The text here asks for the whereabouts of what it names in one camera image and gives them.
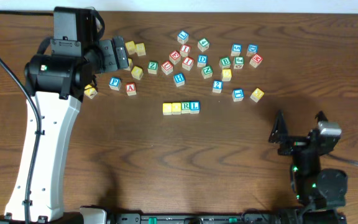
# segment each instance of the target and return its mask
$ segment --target wood grain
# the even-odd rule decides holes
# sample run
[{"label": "wood grain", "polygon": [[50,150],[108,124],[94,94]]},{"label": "wood grain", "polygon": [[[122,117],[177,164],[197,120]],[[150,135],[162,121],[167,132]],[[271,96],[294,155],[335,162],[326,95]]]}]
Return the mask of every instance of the wood grain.
[{"label": "wood grain", "polygon": [[[132,56],[145,75],[137,96],[108,87],[111,76],[133,82],[128,71],[102,74],[99,95],[85,99],[73,128],[65,172],[67,210],[98,204],[145,213],[241,212],[296,205],[290,190],[289,157],[277,155],[267,138],[278,109],[293,134],[315,126],[319,110],[337,121],[343,138],[333,154],[358,160],[358,15],[210,14],[103,12],[104,38],[122,35],[144,42],[147,55]],[[24,81],[24,65],[41,40],[52,35],[50,17],[0,15],[0,57]],[[179,50],[176,35],[190,33],[190,57],[207,37],[205,53],[214,69],[204,80],[194,66],[182,71],[186,84],[176,88],[172,75],[147,74],[149,60],[161,65]],[[259,45],[264,61],[234,70],[220,95],[219,58],[233,43]],[[259,87],[265,96],[233,103],[231,91],[246,95]],[[162,103],[200,100],[200,114],[163,116]],[[0,67],[0,214],[19,169],[25,136],[25,101]],[[358,168],[322,158],[323,167],[349,174],[349,223],[358,223]]]}]

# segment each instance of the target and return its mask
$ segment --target alphabet block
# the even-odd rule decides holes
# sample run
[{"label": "alphabet block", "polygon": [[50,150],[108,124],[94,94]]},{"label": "alphabet block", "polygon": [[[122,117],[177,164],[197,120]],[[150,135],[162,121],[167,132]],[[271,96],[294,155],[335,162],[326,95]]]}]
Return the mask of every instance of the alphabet block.
[{"label": "alphabet block", "polygon": [[136,44],[136,52],[137,56],[146,55],[146,48],[144,47],[144,43]]},{"label": "alphabet block", "polygon": [[259,54],[255,54],[249,62],[254,68],[258,67],[262,63],[263,58]]},{"label": "alphabet block", "polygon": [[202,52],[204,52],[209,48],[209,41],[206,38],[202,38],[198,41],[197,46]]},{"label": "alphabet block", "polygon": [[135,42],[133,42],[133,41],[126,42],[125,47],[127,48],[127,51],[128,51],[129,55],[136,53]]},{"label": "alphabet block", "polygon": [[233,90],[232,96],[234,102],[242,101],[244,99],[244,91],[242,89]]},{"label": "alphabet block", "polygon": [[233,44],[233,47],[231,48],[230,56],[240,56],[241,49],[242,49],[241,44]]},{"label": "alphabet block", "polygon": [[229,57],[224,57],[219,60],[219,66],[221,69],[230,68],[231,62]]},{"label": "alphabet block", "polygon": [[193,67],[194,64],[194,60],[191,57],[186,57],[183,61],[183,63],[181,64],[182,68],[190,71],[191,68]]},{"label": "alphabet block", "polygon": [[158,70],[158,62],[149,61],[149,66],[147,67],[147,71],[149,72],[149,74],[156,75],[157,70]]},{"label": "alphabet block", "polygon": [[134,95],[136,95],[135,83],[128,83],[128,84],[126,85],[126,90],[127,90],[128,96],[134,96]]},{"label": "alphabet block", "polygon": [[161,65],[161,69],[164,74],[169,75],[171,72],[173,72],[173,65],[169,61],[166,61]]},{"label": "alphabet block", "polygon": [[143,69],[139,68],[138,66],[135,66],[134,69],[131,71],[132,77],[136,78],[137,80],[140,80],[143,77]]},{"label": "alphabet block", "polygon": [[178,34],[178,42],[181,44],[185,44],[187,40],[189,40],[189,34],[183,30],[180,31],[180,33]]},{"label": "alphabet block", "polygon": [[219,80],[215,80],[212,86],[213,93],[221,93],[223,89],[223,82]]},{"label": "alphabet block", "polygon": [[256,88],[256,90],[251,94],[251,99],[254,100],[256,103],[258,103],[258,101],[262,98],[262,96],[265,93],[260,90],[259,88]]},{"label": "alphabet block", "polygon": [[247,57],[251,57],[256,53],[258,53],[258,45],[255,45],[255,44],[248,45]]},{"label": "alphabet block", "polygon": [[199,55],[198,56],[197,67],[205,67],[207,61],[208,61],[208,56],[207,55]]},{"label": "alphabet block", "polygon": [[119,91],[121,87],[121,80],[119,78],[111,77],[109,86],[110,89]]},{"label": "alphabet block", "polygon": [[172,53],[170,53],[169,55],[169,61],[172,62],[172,64],[176,65],[177,63],[180,62],[180,54],[178,53],[177,50],[174,50]]}]

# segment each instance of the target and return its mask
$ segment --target wooden block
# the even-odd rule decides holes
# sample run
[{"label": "wooden block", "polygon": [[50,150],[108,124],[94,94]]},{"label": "wooden block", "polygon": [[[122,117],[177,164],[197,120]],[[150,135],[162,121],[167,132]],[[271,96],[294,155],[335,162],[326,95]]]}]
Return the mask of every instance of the wooden block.
[{"label": "wooden block", "polygon": [[173,72],[173,65],[169,61],[166,61],[161,65],[161,69],[164,74],[169,75],[171,72]]},{"label": "wooden block", "polygon": [[200,112],[200,102],[199,101],[190,102],[190,113],[196,114],[199,112]]},{"label": "wooden block", "polygon": [[212,74],[213,74],[213,70],[212,67],[210,65],[204,67],[201,69],[201,74],[203,75],[204,79],[205,78],[211,78]]},{"label": "wooden block", "polygon": [[121,88],[121,80],[119,78],[111,77],[109,86],[110,89],[119,91]]},{"label": "wooden block", "polygon": [[259,54],[255,54],[251,61],[249,62],[250,65],[252,65],[254,68],[258,67],[260,63],[262,62],[263,58]]},{"label": "wooden block", "polygon": [[143,77],[143,69],[135,66],[134,69],[131,71],[132,77],[136,78],[137,80],[142,79]]},{"label": "wooden block", "polygon": [[197,46],[202,52],[204,52],[209,48],[209,41],[206,38],[202,38],[198,41]]},{"label": "wooden block", "polygon": [[129,66],[127,68],[124,68],[124,70],[132,71],[132,68],[134,67],[134,63],[132,62],[132,59],[128,59]]},{"label": "wooden block", "polygon": [[172,114],[181,114],[181,103],[172,103]]},{"label": "wooden block", "polygon": [[136,95],[136,86],[135,86],[135,83],[128,83],[128,84],[126,85],[126,90],[127,90],[128,96],[134,96],[134,95]]},{"label": "wooden block", "polygon": [[208,56],[207,55],[199,55],[198,56],[197,67],[205,67],[207,62],[208,62]]},{"label": "wooden block", "polygon": [[233,64],[234,69],[242,69],[244,66],[244,58],[234,57]]},{"label": "wooden block", "polygon": [[256,53],[258,53],[258,45],[255,45],[255,44],[248,45],[247,57],[251,57]]},{"label": "wooden block", "polygon": [[172,64],[176,65],[180,62],[180,54],[177,50],[174,50],[172,53],[169,54],[169,61],[172,62]]},{"label": "wooden block", "polygon": [[190,113],[190,102],[182,102],[181,103],[181,113]]},{"label": "wooden block", "polygon": [[189,45],[182,45],[180,48],[180,55],[182,57],[187,57],[190,54],[191,47]]},{"label": "wooden block", "polygon": [[233,44],[233,47],[231,48],[230,56],[240,56],[241,49],[242,49],[241,44]]},{"label": "wooden block", "polygon": [[176,74],[173,76],[173,81],[177,87],[182,86],[185,84],[185,76],[182,73]]},{"label": "wooden block", "polygon": [[187,40],[189,40],[189,34],[183,30],[180,31],[180,33],[178,34],[178,42],[181,44],[185,44]]},{"label": "wooden block", "polygon": [[163,103],[162,104],[162,114],[172,115],[172,103]]},{"label": "wooden block", "polygon": [[256,103],[264,96],[265,93],[260,90],[259,88],[256,88],[256,90],[251,94],[251,99],[254,100]]},{"label": "wooden block", "polygon": [[244,99],[244,91],[242,89],[233,90],[232,96],[234,102],[242,101]]},{"label": "wooden block", "polygon": [[135,42],[133,42],[133,41],[126,42],[125,47],[126,47],[129,55],[136,53]]},{"label": "wooden block", "polygon": [[230,68],[231,62],[229,57],[224,57],[219,60],[219,67],[221,69]]},{"label": "wooden block", "polygon": [[228,82],[230,80],[231,80],[231,69],[230,68],[223,69],[222,70],[222,81]]},{"label": "wooden block", "polygon": [[146,55],[146,48],[144,47],[143,43],[136,44],[136,52],[137,52],[137,56]]},{"label": "wooden block", "polygon": [[223,89],[223,82],[219,80],[215,80],[212,86],[213,93],[221,93]]},{"label": "wooden block", "polygon": [[182,68],[190,71],[193,68],[194,60],[191,57],[186,57],[181,64]]},{"label": "wooden block", "polygon": [[147,67],[149,74],[156,75],[158,71],[158,62],[149,61],[149,66]]},{"label": "wooden block", "polygon": [[96,89],[93,87],[93,85],[87,85],[85,87],[84,94],[87,97],[93,99],[98,94],[98,91],[96,91]]}]

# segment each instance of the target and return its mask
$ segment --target black cable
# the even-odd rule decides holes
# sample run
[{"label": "black cable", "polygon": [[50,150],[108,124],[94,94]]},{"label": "black cable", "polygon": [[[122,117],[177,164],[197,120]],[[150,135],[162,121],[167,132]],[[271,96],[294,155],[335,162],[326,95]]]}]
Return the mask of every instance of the black cable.
[{"label": "black cable", "polygon": [[352,165],[358,167],[358,161],[354,161],[352,159],[345,159],[345,158],[342,158],[342,157],[339,157],[339,156],[334,156],[334,155],[331,155],[330,153],[328,153],[327,156],[329,156],[332,159],[336,159],[336,160],[341,161],[341,162],[346,162],[348,164],[352,164]]},{"label": "black cable", "polygon": [[53,16],[52,12],[19,12],[0,10],[0,14],[17,15],[17,16]]},{"label": "black cable", "polygon": [[40,137],[41,137],[41,117],[38,113],[37,108],[35,107],[34,102],[31,100],[30,95],[25,90],[23,84],[15,76],[15,74],[12,72],[12,70],[1,60],[1,58],[0,58],[0,66],[2,66],[3,69],[5,69],[5,71],[16,82],[17,86],[19,86],[19,88],[22,90],[25,98],[29,101],[32,111],[34,112],[35,121],[37,122],[37,130],[35,132],[34,149],[32,151],[32,155],[31,155],[29,174],[27,176],[27,183],[25,185],[25,196],[24,196],[24,217],[25,217],[25,223],[28,224],[28,223],[30,223],[30,188],[31,188],[31,182],[32,182],[32,174],[34,172],[34,164],[35,164],[35,159],[37,157],[37,151],[38,151],[38,146],[39,146]]}]

